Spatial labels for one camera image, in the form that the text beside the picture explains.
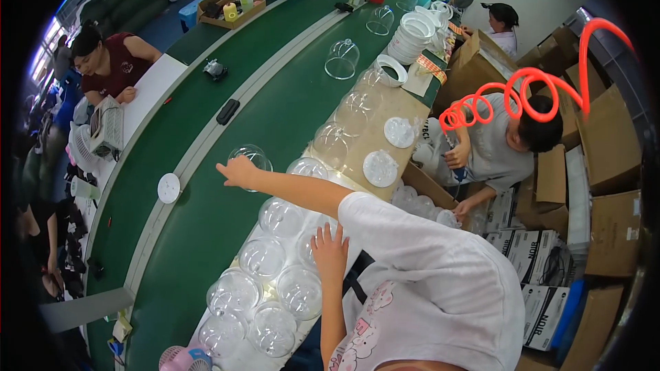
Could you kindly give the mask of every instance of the white table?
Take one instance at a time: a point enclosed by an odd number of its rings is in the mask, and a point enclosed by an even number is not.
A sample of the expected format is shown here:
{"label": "white table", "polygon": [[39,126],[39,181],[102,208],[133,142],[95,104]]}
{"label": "white table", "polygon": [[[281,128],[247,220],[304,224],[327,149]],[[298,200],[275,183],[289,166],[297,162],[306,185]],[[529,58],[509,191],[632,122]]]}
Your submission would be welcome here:
{"label": "white table", "polygon": [[[128,104],[121,104],[124,110],[124,146],[128,145],[133,136],[139,137],[139,134],[135,135],[135,132],[140,126],[140,123],[142,123],[149,111],[159,103],[162,95],[167,92],[169,87],[185,72],[186,69],[187,66],[185,64],[172,58],[170,55],[163,53],[161,58],[159,58],[156,63],[146,71],[144,76],[140,78],[135,85],[135,100]],[[98,187],[101,189],[101,192],[105,189],[116,165],[117,162],[115,161],[102,161],[99,169],[92,172],[98,180]],[[91,229],[96,216],[96,207],[94,206],[94,203],[92,200],[86,198],[75,198],[75,202],[82,213],[85,225],[88,229]],[[82,252],[83,255],[86,255],[87,259],[88,254],[85,253],[86,247],[87,244],[83,244]]]}
{"label": "white table", "polygon": [[[347,188],[356,191],[366,192],[364,188],[353,182],[351,179],[348,179],[347,177],[343,177],[338,172],[329,170],[328,173],[329,173],[330,181],[346,186]],[[307,211],[307,210],[305,210],[304,212],[306,216],[305,218],[306,226],[309,223],[315,223],[318,220],[318,217],[320,216],[320,214],[316,212]],[[245,241],[247,242],[251,239],[264,235],[265,234],[259,227],[259,224],[257,224],[254,228],[252,228],[252,232]],[[344,232],[344,236],[351,237],[351,233]],[[286,266],[300,263],[296,251],[294,249],[298,238],[299,236],[283,243],[283,246],[285,247],[288,256],[286,260]],[[361,251],[362,251],[362,247],[358,243],[358,241],[356,241],[354,238],[351,238],[351,242],[349,246],[349,257],[346,263],[346,272],[344,272],[344,276],[349,272],[349,270],[353,266],[353,263],[355,262],[355,260],[357,260],[358,256],[360,255]],[[232,263],[232,266],[237,266],[237,265],[238,265],[238,261],[235,259],[234,262]],[[275,280],[271,281],[270,283],[264,286],[264,297],[262,301],[276,301],[276,296],[268,293],[267,292],[268,289],[272,289],[273,291],[275,290]],[[246,313],[246,317],[249,323],[252,322],[252,313],[253,313],[252,311]],[[199,333],[199,329],[201,328],[201,326],[204,324],[204,321],[206,321],[207,318],[209,317],[210,317],[210,311],[207,308],[204,311],[202,318],[199,320],[199,324],[197,325],[197,328],[195,329],[195,332],[193,333],[190,339],[190,345],[199,344],[199,341],[197,339],[197,334]],[[300,346],[302,341],[304,341],[304,339],[307,337],[307,334],[309,334],[309,331],[311,331],[311,328],[314,326],[317,320],[318,317],[311,319],[309,321],[298,322],[298,331],[296,332],[296,345],[293,351],[289,355],[286,355],[282,358],[274,359],[267,357],[266,355],[263,355],[259,353],[257,350],[255,350],[254,347],[252,347],[252,344],[250,344],[248,340],[244,339],[236,347],[235,353],[230,358],[212,359],[213,364],[220,367],[222,371],[279,370],[280,368],[285,366],[286,361],[291,357],[293,352],[298,349],[298,346]]]}

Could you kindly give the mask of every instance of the woman in maroon shirt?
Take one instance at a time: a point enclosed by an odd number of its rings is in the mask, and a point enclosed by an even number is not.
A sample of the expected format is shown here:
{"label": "woman in maroon shirt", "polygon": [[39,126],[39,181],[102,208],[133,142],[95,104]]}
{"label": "woman in maroon shirt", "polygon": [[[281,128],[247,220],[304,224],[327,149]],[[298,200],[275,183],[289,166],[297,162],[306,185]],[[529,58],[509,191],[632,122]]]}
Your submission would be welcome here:
{"label": "woman in maroon shirt", "polygon": [[135,84],[161,53],[132,33],[102,40],[92,22],[86,21],[73,41],[71,56],[82,73],[80,88],[96,106],[108,95],[118,103],[130,103],[135,98]]}

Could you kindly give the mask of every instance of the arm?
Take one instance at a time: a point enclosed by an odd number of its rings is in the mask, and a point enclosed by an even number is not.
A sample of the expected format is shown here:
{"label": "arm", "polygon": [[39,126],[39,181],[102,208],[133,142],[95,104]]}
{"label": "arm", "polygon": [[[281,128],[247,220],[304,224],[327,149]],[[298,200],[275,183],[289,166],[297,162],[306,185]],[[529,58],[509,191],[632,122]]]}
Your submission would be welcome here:
{"label": "arm", "polygon": [[151,63],[156,62],[162,53],[137,36],[128,36],[124,39],[124,46],[136,58],[148,60]]}
{"label": "arm", "polygon": [[244,156],[232,159],[226,167],[219,163],[216,169],[227,177],[226,186],[257,190],[335,219],[340,202],[353,192],[323,179],[260,170]]}
{"label": "arm", "polygon": [[57,267],[57,216],[53,214],[46,222],[48,226],[48,245],[50,253],[48,254],[48,271],[53,273]]}
{"label": "arm", "polygon": [[323,301],[321,308],[321,359],[324,370],[328,369],[330,358],[337,345],[346,337],[344,309],[341,305],[342,282],[321,284]]}
{"label": "arm", "polygon": [[99,103],[103,100],[103,97],[97,91],[85,92],[85,97],[94,106],[98,106]]}
{"label": "arm", "polygon": [[483,201],[489,201],[491,198],[495,198],[496,195],[497,191],[495,189],[490,186],[484,186],[481,191],[461,201],[453,212],[456,214],[456,218],[462,222],[472,208]]}

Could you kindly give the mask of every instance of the workbench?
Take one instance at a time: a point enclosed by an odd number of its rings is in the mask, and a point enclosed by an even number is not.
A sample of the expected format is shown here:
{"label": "workbench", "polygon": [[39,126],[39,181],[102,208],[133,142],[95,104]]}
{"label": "workbench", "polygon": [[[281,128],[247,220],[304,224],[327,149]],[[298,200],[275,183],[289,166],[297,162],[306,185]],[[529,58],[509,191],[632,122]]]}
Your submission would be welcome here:
{"label": "workbench", "polygon": [[[380,37],[365,28],[376,6],[340,14],[334,4],[344,1],[267,0],[266,11],[241,29],[198,23],[166,52],[186,69],[176,79],[168,74],[168,90],[150,96],[144,122],[125,142],[128,152],[107,176],[87,253],[105,268],[100,280],[87,276],[87,295],[120,286],[135,293],[134,330],[124,355],[128,369],[154,369],[165,349],[188,345],[205,311],[207,289],[230,266],[268,198],[224,187],[215,164],[249,143],[264,149],[274,170],[285,172],[354,84],[326,75],[330,46],[351,38],[360,48],[356,71],[365,70],[404,14],[396,0],[385,0],[395,24]],[[430,1],[419,3],[428,7]],[[428,51],[424,55],[446,68]],[[229,68],[221,82],[202,72],[216,58]],[[136,86],[138,97],[158,80],[157,65],[145,75],[151,79]],[[439,87],[434,78],[424,95],[413,96],[430,109]],[[242,98],[241,108],[220,127],[215,116],[229,98]],[[156,186],[168,172],[185,188],[177,202],[164,205]],[[352,246],[359,251],[357,243]],[[97,370],[115,368],[106,344],[112,326],[98,320],[86,327]]]}

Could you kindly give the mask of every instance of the girl in white t-shirt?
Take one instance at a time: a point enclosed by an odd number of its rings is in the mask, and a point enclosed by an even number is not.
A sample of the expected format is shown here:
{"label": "girl in white t-shirt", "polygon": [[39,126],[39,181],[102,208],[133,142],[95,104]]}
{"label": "girl in white t-shirt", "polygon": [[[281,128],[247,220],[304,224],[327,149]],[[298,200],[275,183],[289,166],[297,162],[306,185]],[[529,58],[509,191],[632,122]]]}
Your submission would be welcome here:
{"label": "girl in white t-shirt", "polygon": [[[216,168],[226,186],[274,195],[337,219],[310,237],[321,278],[321,358],[328,371],[513,371],[525,307],[514,267],[481,238],[371,194],[265,172],[246,157]],[[342,298],[349,239],[375,259]]]}
{"label": "girl in white t-shirt", "polygon": [[[481,4],[483,8],[488,9],[488,24],[491,28],[486,32],[491,39],[502,48],[502,50],[516,59],[518,53],[518,42],[514,27],[518,26],[518,13],[510,5],[505,3]],[[474,30],[468,26],[462,25],[463,40],[472,36]]]}

